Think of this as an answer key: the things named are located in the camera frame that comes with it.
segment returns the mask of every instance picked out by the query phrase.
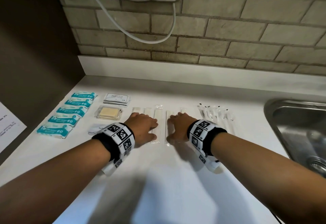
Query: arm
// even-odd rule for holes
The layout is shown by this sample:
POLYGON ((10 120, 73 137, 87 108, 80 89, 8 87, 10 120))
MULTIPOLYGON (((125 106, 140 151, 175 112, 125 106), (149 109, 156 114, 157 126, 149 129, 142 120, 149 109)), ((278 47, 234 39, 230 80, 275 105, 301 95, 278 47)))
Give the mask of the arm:
MULTIPOLYGON (((133 113, 125 124, 137 145, 156 139, 157 120, 133 113)), ((99 140, 89 140, 0 188, 0 223, 52 223, 110 161, 99 140)))
MULTIPOLYGON (((168 120, 175 133, 169 141, 187 141, 196 119, 178 113, 168 120)), ((287 223, 323 223, 326 180, 271 150, 228 133, 218 134, 212 154, 267 208, 287 223)))

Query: person's left arm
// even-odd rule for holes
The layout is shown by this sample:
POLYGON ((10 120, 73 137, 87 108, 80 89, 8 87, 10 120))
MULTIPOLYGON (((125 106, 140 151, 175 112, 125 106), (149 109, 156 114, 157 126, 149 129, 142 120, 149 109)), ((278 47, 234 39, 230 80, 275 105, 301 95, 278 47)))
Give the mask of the person's left arm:
MULTIPOLYGON (((148 132, 157 120, 148 115, 133 113, 125 124, 137 145, 156 139, 148 132)), ((0 187, 0 223, 54 222, 110 158, 92 139, 18 176, 0 187)))

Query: wristband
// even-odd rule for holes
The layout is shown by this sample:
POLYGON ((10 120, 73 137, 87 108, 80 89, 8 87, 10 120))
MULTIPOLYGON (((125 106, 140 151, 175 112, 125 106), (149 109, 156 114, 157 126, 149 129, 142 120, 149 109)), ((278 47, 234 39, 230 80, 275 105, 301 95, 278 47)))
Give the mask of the wristband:
POLYGON ((123 162, 129 152, 135 147, 135 136, 133 131, 123 123, 113 123, 100 133, 93 136, 98 139, 104 147, 111 153, 111 159, 115 168, 123 162))
POLYGON ((215 169, 220 165, 211 152, 212 141, 219 133, 227 133, 227 131, 207 120, 196 120, 187 130, 189 141, 200 152, 199 158, 208 169, 215 169), (213 160, 208 161, 208 156, 213 157, 213 160))

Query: black square mark on wrapper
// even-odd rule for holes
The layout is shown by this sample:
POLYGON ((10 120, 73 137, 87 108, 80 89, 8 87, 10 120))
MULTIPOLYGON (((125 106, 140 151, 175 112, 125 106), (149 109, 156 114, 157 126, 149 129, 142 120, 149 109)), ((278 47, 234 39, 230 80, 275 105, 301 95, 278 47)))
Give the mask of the black square mark on wrapper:
POLYGON ((126 156, 131 151, 131 146, 124 152, 124 155, 126 156))
POLYGON ((203 156, 199 156, 199 158, 200 158, 200 160, 205 164, 206 163, 206 160, 204 159, 204 157, 203 156))
POLYGON ((200 127, 196 127, 195 131, 194 131, 194 135, 197 136, 197 137, 200 137, 201 134, 203 132, 203 129, 200 128, 200 127))
POLYGON ((202 123, 198 124, 198 126, 206 128, 208 125, 210 125, 210 123, 203 121, 202 123))
POLYGON ((124 150, 127 150, 127 148, 131 147, 130 138, 123 143, 123 147, 124 147, 124 150))
POLYGON ((116 126, 116 125, 112 125, 111 127, 108 128, 109 131, 112 131, 112 132, 116 132, 117 130, 119 130, 120 127, 116 126))
POLYGON ((122 129, 117 133, 117 136, 123 141, 127 137, 127 133, 122 129))
POLYGON ((115 164, 115 167, 118 168, 119 165, 121 165, 122 163, 122 159, 120 159, 116 164, 115 164))
POLYGON ((195 147, 198 147, 198 139, 192 137, 192 138, 191 138, 191 143, 192 143, 195 147))

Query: sink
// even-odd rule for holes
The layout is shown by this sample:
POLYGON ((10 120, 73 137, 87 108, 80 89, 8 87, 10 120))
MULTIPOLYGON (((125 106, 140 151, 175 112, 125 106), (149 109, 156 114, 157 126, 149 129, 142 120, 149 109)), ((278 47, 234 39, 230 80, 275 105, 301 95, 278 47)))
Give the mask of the sink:
POLYGON ((289 157, 326 178, 326 103, 274 100, 264 112, 289 157))

